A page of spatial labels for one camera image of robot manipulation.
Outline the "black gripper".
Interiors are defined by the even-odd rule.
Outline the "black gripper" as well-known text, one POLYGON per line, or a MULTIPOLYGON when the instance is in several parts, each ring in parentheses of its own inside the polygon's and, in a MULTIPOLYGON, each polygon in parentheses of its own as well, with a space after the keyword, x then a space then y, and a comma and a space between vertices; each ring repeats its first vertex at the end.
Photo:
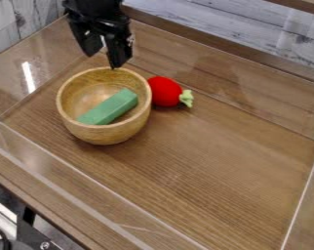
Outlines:
POLYGON ((120 68, 132 58, 134 36, 131 18, 122 9, 124 0, 64 0, 74 36, 84 54, 92 57, 103 48, 112 68, 120 68))

